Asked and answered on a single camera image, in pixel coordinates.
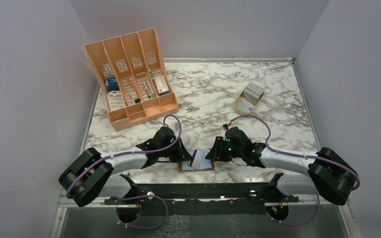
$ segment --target label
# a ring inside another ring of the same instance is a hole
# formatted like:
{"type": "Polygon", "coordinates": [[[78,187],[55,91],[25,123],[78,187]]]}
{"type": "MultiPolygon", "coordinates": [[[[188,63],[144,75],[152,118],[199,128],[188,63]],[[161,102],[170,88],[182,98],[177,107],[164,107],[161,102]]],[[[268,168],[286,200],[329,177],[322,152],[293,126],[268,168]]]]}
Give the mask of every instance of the label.
{"type": "Polygon", "coordinates": [[[157,86],[157,92],[163,93],[169,91],[169,87],[167,86],[167,82],[164,79],[163,75],[157,76],[154,78],[155,84],[157,86]]]}
{"type": "Polygon", "coordinates": [[[130,105],[134,105],[134,104],[135,104],[135,101],[132,100],[132,99],[129,99],[129,100],[126,101],[126,104],[127,104],[128,106],[130,106],[130,105]]]}
{"type": "Polygon", "coordinates": [[[111,91],[107,94],[110,111],[115,111],[124,107],[124,101],[120,91],[111,91]]]}
{"type": "Polygon", "coordinates": [[[112,84],[112,83],[117,83],[116,78],[111,77],[111,78],[106,79],[106,86],[108,86],[109,84],[112,84]]]}

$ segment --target small tray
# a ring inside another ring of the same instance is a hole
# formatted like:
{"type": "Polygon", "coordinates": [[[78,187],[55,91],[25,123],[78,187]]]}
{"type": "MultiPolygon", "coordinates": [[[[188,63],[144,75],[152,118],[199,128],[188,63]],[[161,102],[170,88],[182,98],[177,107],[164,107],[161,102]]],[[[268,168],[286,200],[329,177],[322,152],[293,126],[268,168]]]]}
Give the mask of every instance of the small tray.
{"type": "Polygon", "coordinates": [[[261,87],[257,86],[254,83],[248,84],[239,94],[238,98],[234,101],[234,111],[236,111],[240,115],[252,114],[264,95],[265,90],[263,90],[261,87]],[[245,95],[245,92],[247,93],[249,87],[255,87],[257,90],[261,92],[261,95],[258,98],[251,98],[252,100],[249,100],[248,96],[245,95]]]}

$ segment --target grey floor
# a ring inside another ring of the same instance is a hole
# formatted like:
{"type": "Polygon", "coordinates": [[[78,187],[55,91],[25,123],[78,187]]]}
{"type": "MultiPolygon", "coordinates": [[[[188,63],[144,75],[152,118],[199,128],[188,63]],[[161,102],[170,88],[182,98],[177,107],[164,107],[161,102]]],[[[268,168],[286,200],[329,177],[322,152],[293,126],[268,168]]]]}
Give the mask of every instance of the grey floor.
{"type": "MultiPolygon", "coordinates": [[[[308,220],[316,205],[294,205],[286,222],[308,220]]],[[[161,217],[138,217],[135,225],[152,226],[161,217]]],[[[318,218],[309,225],[287,227],[270,221],[268,216],[219,215],[219,216],[170,216],[164,226],[143,231],[117,225],[115,208],[68,208],[63,225],[63,238],[344,238],[344,229],[338,207],[321,205],[318,218]]]]}

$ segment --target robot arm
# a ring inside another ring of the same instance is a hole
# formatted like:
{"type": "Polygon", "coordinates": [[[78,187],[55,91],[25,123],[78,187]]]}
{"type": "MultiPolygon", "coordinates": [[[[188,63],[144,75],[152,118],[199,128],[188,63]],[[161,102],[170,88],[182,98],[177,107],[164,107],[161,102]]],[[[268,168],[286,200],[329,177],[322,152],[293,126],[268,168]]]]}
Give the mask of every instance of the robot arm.
{"type": "MultiPolygon", "coordinates": [[[[89,148],[61,175],[59,182],[66,190],[72,186],[70,195],[80,207],[87,205],[96,197],[128,196],[134,183],[119,176],[123,171],[149,167],[162,157],[169,158],[172,163],[192,159],[180,138],[169,149],[145,154],[145,151],[153,151],[169,145],[174,139],[176,139],[174,132],[163,126],[152,139],[123,151],[121,156],[101,154],[94,148],[89,148]],[[87,167],[100,160],[104,155],[108,157],[105,161],[99,163],[72,185],[87,167]]],[[[232,158],[242,158],[249,166],[281,168],[297,172],[300,175],[278,177],[275,188],[270,186],[270,190],[274,191],[274,196],[320,194],[334,204],[345,204],[355,183],[353,176],[332,164],[306,157],[319,155],[348,166],[331,149],[322,148],[317,153],[278,149],[279,152],[298,154],[301,156],[300,158],[283,155],[276,150],[275,148],[269,149],[264,143],[252,143],[243,131],[238,127],[233,127],[226,131],[225,137],[216,137],[214,146],[206,159],[228,162],[232,158]]]]}

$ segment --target red wire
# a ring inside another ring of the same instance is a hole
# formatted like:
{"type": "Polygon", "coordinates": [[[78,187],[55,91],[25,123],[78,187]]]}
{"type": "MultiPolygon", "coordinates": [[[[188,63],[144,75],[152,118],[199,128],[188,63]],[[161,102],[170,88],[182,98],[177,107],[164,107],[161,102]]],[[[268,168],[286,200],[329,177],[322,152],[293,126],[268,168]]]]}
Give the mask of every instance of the red wire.
{"type": "Polygon", "coordinates": [[[138,212],[139,212],[139,199],[136,200],[136,206],[135,206],[135,213],[138,213],[138,212]]]}
{"type": "Polygon", "coordinates": [[[282,205],[282,202],[284,201],[284,198],[283,199],[281,199],[281,201],[278,203],[278,205],[277,206],[280,206],[280,205],[282,205]]]}

